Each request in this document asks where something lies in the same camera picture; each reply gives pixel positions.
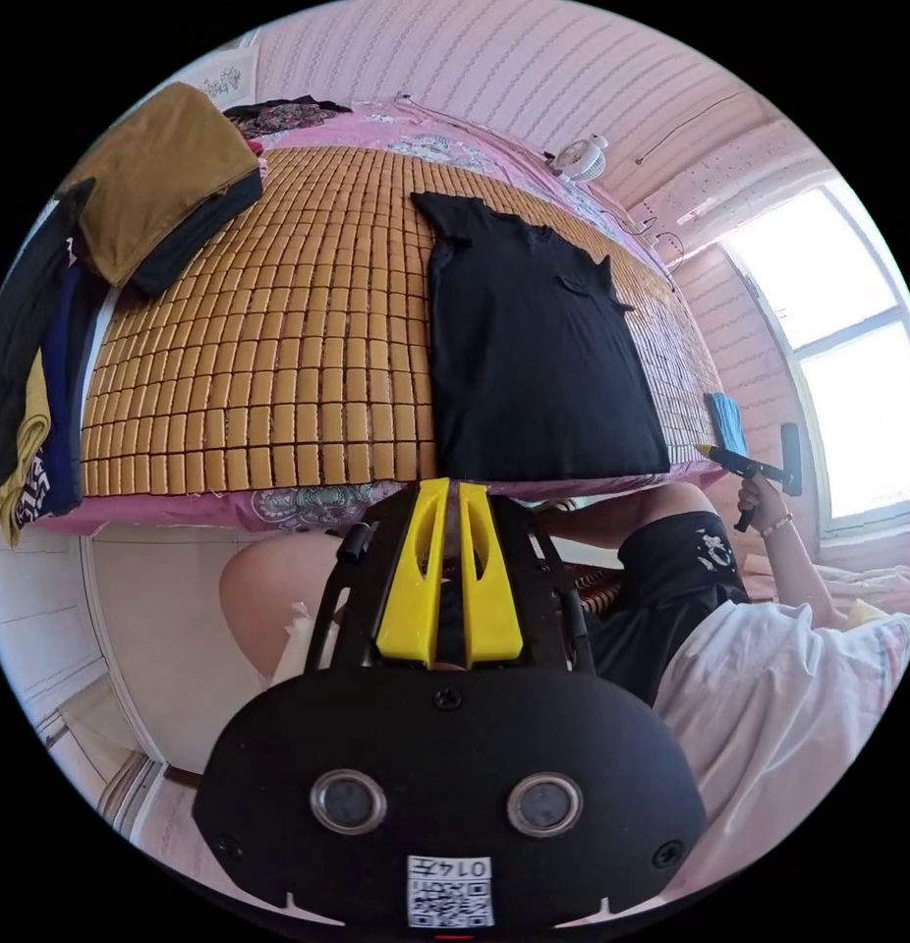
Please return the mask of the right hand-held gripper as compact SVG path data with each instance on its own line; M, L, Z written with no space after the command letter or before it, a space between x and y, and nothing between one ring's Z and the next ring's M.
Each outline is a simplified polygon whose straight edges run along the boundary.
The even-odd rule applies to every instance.
M784 482L782 471L776 467L757 462L727 449L718 449L716 446L712 445L697 444L695 448L703 457L712 457L712 461L715 464L719 465L724 471L734 474L740 478L741 481L745 478L753 477L757 473L761 473L772 483L776 482L782 484ZM741 516L739 512L739 519L735 525L735 529L738 532L746 532L751 528L750 520L751 516L749 514Z

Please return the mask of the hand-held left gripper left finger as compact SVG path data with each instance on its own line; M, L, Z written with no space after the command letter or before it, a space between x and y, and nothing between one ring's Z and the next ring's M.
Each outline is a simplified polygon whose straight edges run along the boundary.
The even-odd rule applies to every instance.
M381 658L433 661L436 653L449 480L413 494L376 635Z

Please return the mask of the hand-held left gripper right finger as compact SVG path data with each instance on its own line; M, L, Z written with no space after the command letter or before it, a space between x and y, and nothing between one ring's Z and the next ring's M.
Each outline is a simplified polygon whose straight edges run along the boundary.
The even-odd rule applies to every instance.
M460 484L458 509L467 665L513 662L522 654L523 637L484 486Z

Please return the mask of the person's right hand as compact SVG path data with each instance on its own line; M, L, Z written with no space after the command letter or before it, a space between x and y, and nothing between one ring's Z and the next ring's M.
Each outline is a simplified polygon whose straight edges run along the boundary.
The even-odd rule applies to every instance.
M784 495L761 473L741 481L737 507L741 516L751 516L750 525L760 537L774 532L792 518Z

